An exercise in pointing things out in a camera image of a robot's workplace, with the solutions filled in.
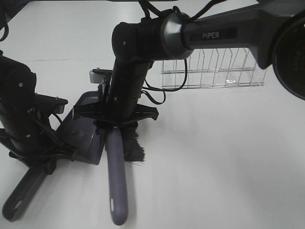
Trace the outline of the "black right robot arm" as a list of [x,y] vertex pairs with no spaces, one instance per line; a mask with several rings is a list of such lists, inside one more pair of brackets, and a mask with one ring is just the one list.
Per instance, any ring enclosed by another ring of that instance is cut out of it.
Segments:
[[142,86],[155,61],[186,60],[196,49],[248,48],[261,69],[272,66],[280,84],[305,97],[305,3],[260,0],[255,5],[212,16],[210,1],[192,17],[177,7],[160,11],[140,1],[145,17],[119,23],[112,32],[115,63],[111,82],[99,100],[76,105],[74,119],[91,118],[123,126],[158,117],[154,107],[138,104]]

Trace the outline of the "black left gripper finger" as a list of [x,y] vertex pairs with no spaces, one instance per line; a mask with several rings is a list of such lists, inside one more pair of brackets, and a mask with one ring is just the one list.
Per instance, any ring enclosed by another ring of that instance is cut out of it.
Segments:
[[52,175],[57,167],[57,160],[55,158],[50,158],[44,163],[44,171],[47,175]]

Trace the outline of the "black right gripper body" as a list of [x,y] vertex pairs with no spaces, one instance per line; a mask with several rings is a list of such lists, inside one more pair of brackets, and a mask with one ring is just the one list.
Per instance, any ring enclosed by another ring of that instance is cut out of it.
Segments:
[[137,103],[137,99],[122,99],[107,95],[106,99],[94,103],[75,105],[72,109],[73,120],[89,118],[100,128],[123,127],[140,120],[156,120],[159,112],[155,107]]

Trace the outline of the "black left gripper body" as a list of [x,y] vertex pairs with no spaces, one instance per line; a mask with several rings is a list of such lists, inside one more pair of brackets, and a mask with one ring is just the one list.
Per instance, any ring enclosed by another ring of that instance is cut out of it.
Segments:
[[8,134],[5,129],[0,130],[0,143],[9,149],[9,156],[15,158],[27,166],[44,166],[50,158],[57,161],[61,159],[74,161],[76,158],[77,147],[64,141],[59,133],[51,128],[47,128],[53,134],[50,138],[45,130],[39,135],[38,139],[26,137],[18,139]]

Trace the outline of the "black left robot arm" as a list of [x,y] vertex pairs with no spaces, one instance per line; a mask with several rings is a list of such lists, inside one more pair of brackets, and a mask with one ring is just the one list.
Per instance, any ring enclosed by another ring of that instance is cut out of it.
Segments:
[[66,99],[35,92],[37,77],[16,60],[0,57],[0,143],[10,157],[51,175],[59,159],[70,159],[75,147],[51,127],[50,115],[59,115]]

